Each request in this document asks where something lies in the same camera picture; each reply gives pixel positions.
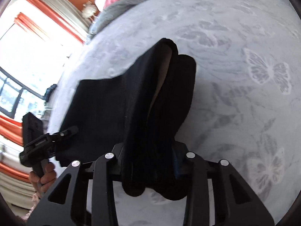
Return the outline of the person's left hand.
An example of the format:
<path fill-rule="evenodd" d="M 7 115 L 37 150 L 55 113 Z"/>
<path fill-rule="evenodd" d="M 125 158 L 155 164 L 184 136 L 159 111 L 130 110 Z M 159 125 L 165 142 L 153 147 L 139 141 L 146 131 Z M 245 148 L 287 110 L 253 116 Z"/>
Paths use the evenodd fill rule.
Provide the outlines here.
<path fill-rule="evenodd" d="M 40 197 L 47 192 L 56 179 L 57 173 L 55 172 L 55 166 L 52 162 L 49 162 L 45 166 L 45 174 L 41 178 L 34 171 L 29 173 L 29 181 Z"/>

